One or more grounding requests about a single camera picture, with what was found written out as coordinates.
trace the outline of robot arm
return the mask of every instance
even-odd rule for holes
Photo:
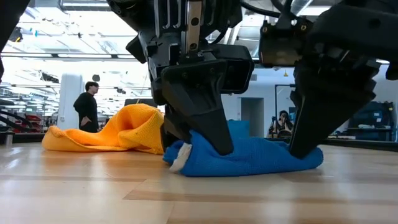
[[[138,32],[127,50],[148,63],[152,96],[166,105],[164,148],[176,139],[189,142],[193,129],[219,154],[233,151],[220,94],[245,92],[254,64],[247,48],[208,43],[206,37],[218,30],[221,40],[241,22],[241,6],[279,18],[274,26],[264,21],[259,58],[269,68],[295,66],[291,99],[297,121],[290,142],[295,157],[305,157],[374,99],[377,58],[391,62],[387,78],[396,79],[398,32],[391,27],[398,17],[392,0],[343,0],[315,23],[292,14],[291,0],[284,6],[271,1],[281,13],[239,0],[108,0]]]
[[[152,96],[165,105],[164,148],[195,130],[222,155],[233,151],[221,93],[247,90],[254,63],[247,48],[206,37],[242,21],[239,0],[108,0],[137,37],[127,50],[148,63]]]

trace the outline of ceiling light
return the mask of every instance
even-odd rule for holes
[[[68,58],[112,58],[111,55],[106,54],[58,54],[58,56]]]
[[[75,6],[75,7],[109,7],[108,3],[63,3],[62,6]]]
[[[12,108],[12,109],[25,109],[26,106],[19,106],[19,105],[14,105],[14,106],[2,106],[4,108]]]
[[[323,12],[329,10],[329,6],[312,6],[306,7],[302,11],[300,11],[301,16],[319,16]]]
[[[379,63],[382,63],[384,65],[389,65],[390,64],[390,62],[388,62],[386,60],[376,60],[376,61],[379,62]]]
[[[118,55],[118,58],[131,58],[131,59],[135,59],[135,57],[132,56],[132,55]]]
[[[52,57],[51,54],[1,53],[2,57]]]

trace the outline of cloth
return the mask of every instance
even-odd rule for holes
[[[160,126],[163,114],[154,107],[136,104],[123,107],[98,133],[49,127],[42,145],[46,150],[101,152],[137,150],[163,154]]]
[[[315,169],[323,162],[323,153],[314,149],[300,160],[290,155],[288,144],[264,138],[240,138],[231,132],[234,151],[219,155],[200,134],[191,131],[191,144],[177,141],[167,148],[163,160],[170,170],[188,177],[232,177]]]
[[[96,132],[93,131],[98,129],[97,101],[94,96],[88,92],[80,94],[73,104],[73,107],[79,114],[80,130],[91,133]],[[80,123],[85,116],[88,117],[91,122],[84,126],[80,126]]]
[[[241,138],[250,138],[250,122],[249,121],[234,121],[229,120],[229,132],[232,135],[237,135]]]

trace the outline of wall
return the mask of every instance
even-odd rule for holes
[[[289,74],[288,77],[284,77],[285,71]],[[275,116],[275,84],[293,84],[293,69],[288,68],[286,70],[281,69],[275,71],[273,69],[257,68],[254,70],[253,74],[257,75],[257,81],[250,82],[249,88],[245,93],[241,95],[221,96],[226,119],[241,120],[241,98],[263,98],[264,128],[268,130],[269,126],[271,125],[271,118]],[[284,98],[283,94],[288,91],[284,90],[283,92],[284,93],[280,93],[282,99]],[[286,100],[285,103],[283,101],[278,102],[278,110],[279,106],[284,107],[284,105],[291,103],[289,101]]]
[[[398,81],[388,81],[385,78],[387,65],[382,65],[379,74],[374,78],[377,81],[375,87],[375,101],[391,101],[395,104],[396,116],[398,116]],[[264,128],[268,129],[271,125],[271,118],[275,116],[275,84],[293,84],[293,68],[286,70],[257,68],[253,74],[257,75],[257,81],[250,82],[249,89],[242,95],[222,95],[225,115],[227,119],[241,119],[241,99],[244,98],[264,98]],[[278,87],[277,89],[277,110],[288,110],[290,106],[294,106],[290,100],[290,87]],[[343,124],[339,131],[343,131],[348,123]]]
[[[241,119],[249,121],[250,136],[264,137],[264,99],[241,98]]]

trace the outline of black hair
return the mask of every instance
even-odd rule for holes
[[[291,130],[293,128],[293,123],[290,121],[289,113],[285,110],[282,110],[279,112],[279,116],[282,116],[282,114],[286,114],[285,122],[286,122],[287,127]]]
[[[87,82],[86,83],[86,91],[88,91],[90,89],[90,86],[95,86],[95,87],[99,87],[98,83],[96,82]]]
[[[286,114],[287,116],[289,116],[289,113],[287,111],[280,111],[279,116],[282,116],[282,114]]]

